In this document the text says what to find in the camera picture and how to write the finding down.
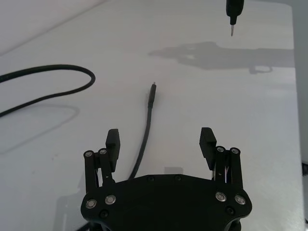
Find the screwdriver tip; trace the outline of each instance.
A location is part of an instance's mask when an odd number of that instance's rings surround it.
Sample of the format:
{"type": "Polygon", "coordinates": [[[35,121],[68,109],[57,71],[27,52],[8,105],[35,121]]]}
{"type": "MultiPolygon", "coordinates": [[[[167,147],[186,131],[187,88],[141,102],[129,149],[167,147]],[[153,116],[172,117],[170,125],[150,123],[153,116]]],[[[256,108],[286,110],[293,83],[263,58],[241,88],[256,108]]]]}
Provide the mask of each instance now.
{"type": "Polygon", "coordinates": [[[234,25],[231,25],[231,36],[233,36],[234,33],[234,25]]]}

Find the white surface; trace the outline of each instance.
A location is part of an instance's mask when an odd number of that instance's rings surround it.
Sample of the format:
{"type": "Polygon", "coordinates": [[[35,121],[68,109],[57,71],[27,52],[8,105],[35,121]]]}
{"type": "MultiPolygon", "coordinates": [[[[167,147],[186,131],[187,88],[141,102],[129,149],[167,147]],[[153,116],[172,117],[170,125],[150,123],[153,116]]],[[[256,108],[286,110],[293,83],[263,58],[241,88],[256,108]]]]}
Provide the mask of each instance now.
{"type": "Polygon", "coordinates": [[[1,0],[0,55],[103,0],[1,0]]]}
{"type": "MultiPolygon", "coordinates": [[[[230,37],[225,2],[112,0],[1,58],[1,74],[41,64],[77,64],[96,83],[0,122],[3,230],[74,230],[83,224],[85,150],[119,128],[114,174],[125,180],[143,135],[146,94],[157,83],[153,122],[138,172],[172,167],[210,178],[201,127],[242,151],[253,211],[243,231],[302,231],[303,199],[291,7],[247,1],[230,37]]],[[[1,110],[80,86],[74,72],[1,84],[1,110]]]]}

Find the screw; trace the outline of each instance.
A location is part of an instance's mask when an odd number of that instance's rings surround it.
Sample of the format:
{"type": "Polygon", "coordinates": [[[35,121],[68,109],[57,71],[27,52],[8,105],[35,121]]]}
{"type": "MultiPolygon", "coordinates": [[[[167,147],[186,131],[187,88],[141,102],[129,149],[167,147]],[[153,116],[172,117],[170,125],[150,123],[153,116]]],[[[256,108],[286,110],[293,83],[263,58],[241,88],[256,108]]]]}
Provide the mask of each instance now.
{"type": "Polygon", "coordinates": [[[103,209],[100,213],[101,218],[106,218],[108,216],[108,211],[106,209],[103,209]]]}
{"type": "Polygon", "coordinates": [[[231,150],[231,152],[233,152],[234,154],[238,154],[238,153],[239,153],[239,150],[233,148],[233,149],[231,150]]]}
{"type": "Polygon", "coordinates": [[[92,152],[86,152],[85,156],[86,157],[92,156],[92,152]]]}
{"type": "Polygon", "coordinates": [[[88,200],[87,203],[86,203],[86,208],[94,208],[96,206],[96,200],[88,200]]]}
{"type": "Polygon", "coordinates": [[[106,196],[105,203],[107,205],[112,205],[116,201],[116,197],[113,195],[106,196]]]}
{"type": "Polygon", "coordinates": [[[215,195],[216,199],[219,200],[220,202],[225,202],[227,200],[227,197],[225,194],[222,192],[217,192],[215,195]]]}
{"type": "Polygon", "coordinates": [[[223,153],[225,150],[222,147],[218,147],[217,151],[219,151],[220,153],[223,153]]]}
{"type": "Polygon", "coordinates": [[[229,214],[229,215],[234,215],[235,214],[235,211],[232,207],[228,206],[226,207],[226,212],[229,214]]]}
{"type": "Polygon", "coordinates": [[[243,197],[240,196],[240,195],[236,195],[234,199],[235,199],[235,201],[236,201],[237,203],[239,203],[240,205],[245,205],[245,204],[246,204],[245,198],[243,198],[243,197]]]}
{"type": "Polygon", "coordinates": [[[153,176],[148,177],[148,181],[153,182],[154,180],[155,180],[155,178],[153,176]]]}
{"type": "Polygon", "coordinates": [[[179,176],[179,175],[176,175],[176,176],[174,177],[174,179],[175,179],[176,181],[181,181],[181,180],[182,180],[182,177],[179,176]]]}

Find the black cable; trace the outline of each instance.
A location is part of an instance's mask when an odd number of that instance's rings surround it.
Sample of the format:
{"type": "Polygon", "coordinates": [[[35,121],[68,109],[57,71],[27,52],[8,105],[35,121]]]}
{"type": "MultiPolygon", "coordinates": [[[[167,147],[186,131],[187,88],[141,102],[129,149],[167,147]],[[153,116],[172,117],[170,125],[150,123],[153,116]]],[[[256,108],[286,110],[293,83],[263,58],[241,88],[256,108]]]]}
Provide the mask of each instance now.
{"type": "Polygon", "coordinates": [[[86,85],[84,85],[80,88],[76,88],[74,90],[69,90],[69,91],[60,92],[60,93],[56,93],[56,94],[46,95],[46,96],[37,98],[35,100],[29,101],[27,103],[23,103],[19,106],[11,108],[11,109],[8,109],[4,112],[1,112],[0,117],[5,116],[5,115],[12,113],[14,111],[17,111],[21,108],[32,105],[34,103],[38,103],[38,102],[43,101],[43,100],[47,100],[47,99],[55,98],[55,97],[60,97],[60,96],[64,96],[64,95],[70,95],[70,94],[74,94],[74,93],[83,91],[83,90],[89,88],[95,82],[94,73],[91,72],[90,70],[86,69],[86,68],[83,68],[81,66],[75,66],[75,65],[56,64],[56,65],[46,65],[46,66],[32,67],[32,68],[28,68],[28,69],[24,69],[24,70],[20,70],[20,71],[15,71],[15,72],[11,72],[11,73],[2,75],[2,76],[0,76],[0,83],[14,79],[14,78],[34,74],[34,73],[45,72],[45,71],[54,71],[54,70],[73,70],[73,71],[83,72],[83,73],[87,74],[88,76],[90,76],[91,80],[86,85]]]}
{"type": "Polygon", "coordinates": [[[144,154],[144,150],[145,150],[145,146],[146,143],[148,141],[148,137],[149,137],[149,133],[150,133],[150,127],[151,127],[151,117],[152,117],[152,108],[153,108],[153,103],[154,103],[154,99],[155,99],[155,91],[156,91],[156,85],[155,83],[152,84],[151,86],[151,90],[150,90],[150,94],[149,94],[149,101],[148,101],[148,116],[146,119],[146,126],[145,126],[145,131],[144,131],[144,136],[142,139],[142,143],[140,146],[140,150],[139,150],[139,154],[135,163],[135,166],[129,176],[129,180],[135,178],[137,171],[139,169],[141,160],[143,158],[143,154],[144,154]]]}

